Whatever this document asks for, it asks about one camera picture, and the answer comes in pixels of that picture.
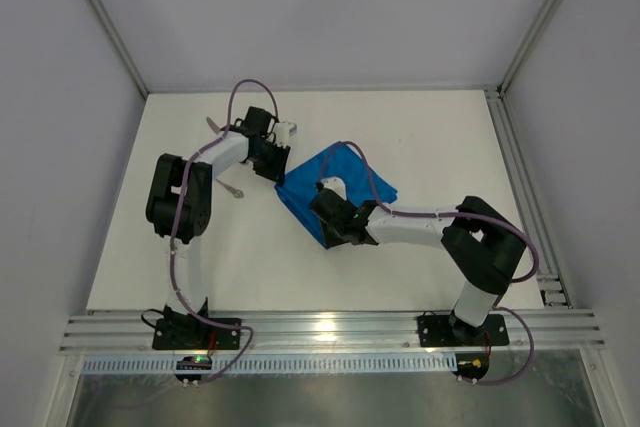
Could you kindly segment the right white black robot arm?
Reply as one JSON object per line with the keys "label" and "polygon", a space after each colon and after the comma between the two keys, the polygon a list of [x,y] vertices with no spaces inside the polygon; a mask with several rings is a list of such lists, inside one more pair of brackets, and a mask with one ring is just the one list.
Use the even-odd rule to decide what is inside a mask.
{"label": "right white black robot arm", "polygon": [[441,248],[465,278],[448,318],[462,345],[480,339],[490,311],[514,281],[529,243],[484,200],[467,196],[449,211],[410,212],[368,200],[356,206],[323,187],[310,203],[327,248],[408,244]]}

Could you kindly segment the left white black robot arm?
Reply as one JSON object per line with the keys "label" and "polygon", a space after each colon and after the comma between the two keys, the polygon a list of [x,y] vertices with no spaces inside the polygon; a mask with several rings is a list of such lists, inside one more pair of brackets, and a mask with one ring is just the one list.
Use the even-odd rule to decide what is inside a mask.
{"label": "left white black robot arm", "polygon": [[208,311],[201,237],[212,219],[214,184],[229,168],[250,163],[257,176],[282,185],[296,131],[296,124],[251,106],[190,157],[158,158],[145,215],[154,233],[168,242],[170,294],[163,321],[169,326],[192,330],[203,325],[234,333],[242,329],[212,319]]}

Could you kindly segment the blue cloth napkin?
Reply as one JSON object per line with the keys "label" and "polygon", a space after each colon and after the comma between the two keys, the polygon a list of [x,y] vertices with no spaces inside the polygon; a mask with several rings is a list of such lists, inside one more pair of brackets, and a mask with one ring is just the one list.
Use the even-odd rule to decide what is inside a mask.
{"label": "blue cloth napkin", "polygon": [[[368,200],[375,201],[377,207],[379,202],[390,204],[397,200],[397,189],[368,167],[355,149],[345,141],[333,143],[295,167],[285,175],[284,184],[276,188],[276,193],[294,218],[326,250],[328,249],[322,243],[320,222],[311,212],[310,203],[319,192],[316,183],[331,176],[344,181],[347,195],[345,200],[356,206]],[[371,235],[379,245],[380,241]]]}

